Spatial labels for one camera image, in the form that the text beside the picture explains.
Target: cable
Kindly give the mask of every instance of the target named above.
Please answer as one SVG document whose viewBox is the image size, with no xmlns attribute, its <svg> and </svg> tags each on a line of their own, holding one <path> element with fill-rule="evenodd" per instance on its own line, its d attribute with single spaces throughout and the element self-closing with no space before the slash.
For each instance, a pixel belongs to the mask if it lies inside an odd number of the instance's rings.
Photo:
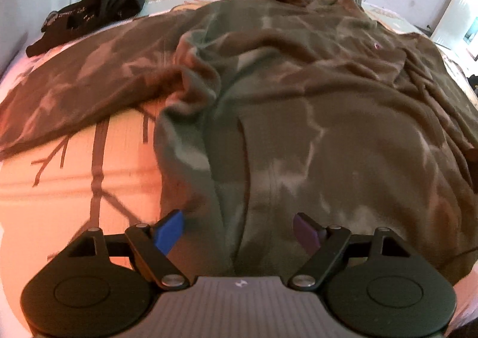
<svg viewBox="0 0 478 338">
<path fill-rule="evenodd" d="M 478 251 L 478 246 L 476 246 L 476 247 L 474 247 L 474 248 L 471 248 L 471 249 L 469 249 L 469 250 L 467 250 L 467 251 L 461 252 L 461 253 L 457 254 L 456 256 L 453 256 L 453 257 L 449 258 L 449 259 L 446 260 L 443 264 L 439 265 L 439 266 L 438 266 L 438 269 L 440 270 L 440 269 L 444 268 L 445 266 L 447 266 L 447 265 L 450 264 L 451 262 L 455 261 L 455 259 L 457 259 L 458 257 L 462 257 L 462 256 L 464 256 L 464 255 L 466 255 L 466 254 L 469 254 L 469 253 L 472 253 L 472 252 L 476 252 L 476 251 Z"/>
</svg>

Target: black circular base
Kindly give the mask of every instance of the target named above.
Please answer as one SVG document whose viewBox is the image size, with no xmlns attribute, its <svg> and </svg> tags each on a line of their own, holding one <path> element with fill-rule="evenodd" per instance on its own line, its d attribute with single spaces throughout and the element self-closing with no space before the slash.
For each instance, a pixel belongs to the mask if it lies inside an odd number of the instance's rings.
<svg viewBox="0 0 478 338">
<path fill-rule="evenodd" d="M 149 308 L 150 287 L 138 273 L 111 263 L 85 263 L 87 258 L 67 259 L 27 284 L 21 306 L 34 333 L 110 336 L 134 325 Z"/>
<path fill-rule="evenodd" d="M 455 299 L 453 287 L 438 272 L 411 257 L 369 259 L 338 273 L 326 289 L 337 319 L 372 337 L 432 335 L 450 321 Z"/>
</svg>

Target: metal screw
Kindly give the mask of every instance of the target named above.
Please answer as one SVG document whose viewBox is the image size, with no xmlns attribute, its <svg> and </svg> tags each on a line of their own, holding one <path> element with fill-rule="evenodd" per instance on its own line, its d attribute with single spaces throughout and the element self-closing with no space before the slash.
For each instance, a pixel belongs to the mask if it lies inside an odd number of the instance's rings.
<svg viewBox="0 0 478 338">
<path fill-rule="evenodd" d="M 292 278 L 292 284 L 299 288 L 312 287 L 315 279 L 307 274 L 300 274 Z"/>
<path fill-rule="evenodd" d="M 170 288 L 180 287 L 186 282 L 185 278 L 180 274 L 167 274 L 161 279 L 161 283 Z"/>
</svg>

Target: bed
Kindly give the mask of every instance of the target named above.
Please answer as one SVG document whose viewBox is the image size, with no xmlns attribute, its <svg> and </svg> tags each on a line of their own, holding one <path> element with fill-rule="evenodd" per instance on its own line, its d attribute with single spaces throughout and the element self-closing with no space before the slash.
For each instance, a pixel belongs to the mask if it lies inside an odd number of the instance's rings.
<svg viewBox="0 0 478 338">
<path fill-rule="evenodd" d="M 146 0 L 136 17 L 197 8 L 211 1 Z M 2 79 L 0 100 L 30 72 L 75 43 L 34 58 L 26 57 L 23 49 Z M 18 302 L 20 292 L 70 240 L 94 226 L 114 234 L 132 224 L 159 220 L 161 174 L 152 131 L 163 104 L 164 99 L 145 102 L 107 122 L 0 162 L 0 325 L 5 337 L 30 336 Z M 98 166 L 104 179 L 93 191 L 92 169 Z M 19 221 L 25 233 L 12 231 Z M 24 242 L 25 234 L 36 239 L 33 244 Z M 126 259 L 116 263 L 129 265 Z"/>
</svg>

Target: ribbed gray surface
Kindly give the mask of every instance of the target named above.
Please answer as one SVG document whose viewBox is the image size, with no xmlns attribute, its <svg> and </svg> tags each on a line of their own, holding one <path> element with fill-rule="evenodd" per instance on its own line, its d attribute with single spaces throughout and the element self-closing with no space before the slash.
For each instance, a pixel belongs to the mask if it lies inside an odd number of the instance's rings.
<svg viewBox="0 0 478 338">
<path fill-rule="evenodd" d="M 278 277 L 201 277 L 162 295 L 149 315 L 116 338 L 357 338 L 311 293 Z"/>
</svg>

